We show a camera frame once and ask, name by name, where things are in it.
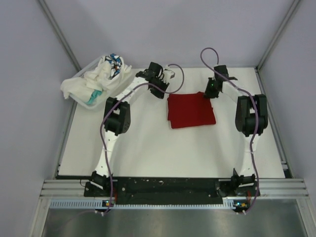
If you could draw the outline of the red t shirt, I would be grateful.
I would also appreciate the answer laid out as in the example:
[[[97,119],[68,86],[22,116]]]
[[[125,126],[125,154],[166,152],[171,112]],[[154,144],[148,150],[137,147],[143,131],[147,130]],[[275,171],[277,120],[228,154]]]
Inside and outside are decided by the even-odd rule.
[[[211,101],[204,97],[203,92],[172,94],[167,104],[167,120],[172,129],[216,124]]]

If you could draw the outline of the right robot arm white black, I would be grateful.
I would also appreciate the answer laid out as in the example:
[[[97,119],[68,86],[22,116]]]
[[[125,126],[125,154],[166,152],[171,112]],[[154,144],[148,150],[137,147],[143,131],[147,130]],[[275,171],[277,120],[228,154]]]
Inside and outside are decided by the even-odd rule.
[[[217,188],[221,197],[259,196],[259,173],[255,163],[258,141],[268,126],[267,98],[264,94],[251,94],[238,85],[235,77],[229,76],[227,66],[211,69],[214,77],[208,79],[204,97],[215,99],[223,93],[235,102],[235,127],[240,134],[238,164],[228,183]]]

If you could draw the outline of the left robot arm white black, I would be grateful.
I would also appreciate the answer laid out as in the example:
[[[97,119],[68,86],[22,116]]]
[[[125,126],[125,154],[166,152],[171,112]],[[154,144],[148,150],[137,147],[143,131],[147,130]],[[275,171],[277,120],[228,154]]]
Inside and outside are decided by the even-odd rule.
[[[131,84],[115,97],[106,100],[104,118],[100,126],[102,150],[95,170],[91,174],[86,190],[95,187],[102,196],[114,196],[114,181],[111,158],[120,135],[125,134],[131,126],[132,104],[145,92],[150,92],[162,99],[175,73],[169,66],[151,62],[149,67],[135,74]]]

